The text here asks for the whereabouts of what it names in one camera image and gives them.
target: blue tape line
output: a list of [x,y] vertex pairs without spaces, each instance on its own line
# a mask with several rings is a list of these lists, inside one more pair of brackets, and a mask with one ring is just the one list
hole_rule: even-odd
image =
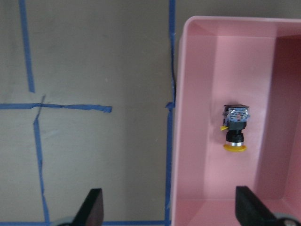
[[164,225],[163,220],[150,221],[104,221],[102,225]]
[[45,222],[0,222],[0,226],[46,226]]
[[172,169],[172,149],[173,149],[173,111],[174,102],[166,105],[167,116],[167,144],[166,144],[166,181],[165,181],[165,226],[170,225],[170,192],[171,192],[171,169]]
[[171,84],[173,101],[166,105],[167,116],[167,144],[166,144],[166,181],[165,181],[165,214],[164,225],[169,226],[170,221],[170,195],[171,195],[171,170],[172,170],[172,149],[173,149],[173,111],[175,108],[175,73],[174,73],[174,42],[175,42],[175,0],[169,0],[169,39],[171,47]]
[[173,92],[173,102],[175,102],[175,73],[174,73],[174,42],[175,42],[175,0],[169,0],[169,38],[171,47],[171,84]]
[[34,93],[35,89],[34,89],[34,81],[33,81],[33,74],[32,74],[32,58],[30,54],[25,0],[19,0],[19,8],[20,8],[21,27],[22,27],[22,35],[23,35],[27,82],[28,82],[29,91]]
[[103,111],[105,113],[112,112],[111,106],[101,106],[101,105],[54,105],[54,104],[0,104],[0,110],[6,109],[32,109],[34,107],[49,107],[49,108],[68,108],[68,109],[78,109],[78,110],[97,110]]
[[47,225],[50,225],[49,211],[48,211],[46,198],[44,195],[44,180],[43,180],[43,167],[42,167],[43,166],[43,155],[42,155],[42,144],[41,144],[41,138],[40,138],[39,115],[40,115],[40,112],[38,113],[36,119],[34,120],[33,129],[34,129],[34,138],[35,138],[35,142],[36,142],[36,151],[37,151],[37,160],[38,160],[38,167],[39,167],[39,178],[40,178],[40,188],[41,188],[44,219],[45,219],[45,223]]

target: gray surface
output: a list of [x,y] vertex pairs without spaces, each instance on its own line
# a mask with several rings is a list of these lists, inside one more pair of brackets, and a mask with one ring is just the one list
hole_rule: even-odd
[[[0,101],[101,104],[112,113],[43,109],[52,221],[102,187],[105,220],[163,220],[170,101],[168,0],[27,0],[36,94],[28,92],[17,0],[0,0]],[[298,0],[177,0],[177,40],[191,16],[298,18]],[[1,111],[0,221],[42,221],[32,122]]]

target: pink plastic bin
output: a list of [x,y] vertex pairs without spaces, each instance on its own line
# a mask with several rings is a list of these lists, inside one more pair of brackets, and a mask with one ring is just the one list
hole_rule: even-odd
[[[190,18],[180,43],[172,226],[238,226],[235,187],[301,220],[301,20]],[[224,150],[223,106],[250,106]]]

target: gray floor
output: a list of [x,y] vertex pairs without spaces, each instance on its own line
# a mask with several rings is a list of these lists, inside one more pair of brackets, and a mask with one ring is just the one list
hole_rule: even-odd
[[[0,0],[0,102],[100,104],[112,113],[43,108],[50,220],[74,216],[102,187],[106,221],[163,220],[165,105],[172,100],[168,0],[27,0],[36,93],[27,86],[17,0]],[[193,15],[301,17],[298,0],[178,0],[177,42]],[[43,221],[32,123],[2,110],[0,221]]]

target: yellow tab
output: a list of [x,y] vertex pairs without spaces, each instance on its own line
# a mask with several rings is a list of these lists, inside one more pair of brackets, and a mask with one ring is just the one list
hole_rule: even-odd
[[224,145],[224,148],[229,152],[244,152],[246,150],[246,146],[242,145],[240,147]]
[[223,125],[223,126],[221,126],[221,131],[228,129],[228,128],[229,128],[228,126]]

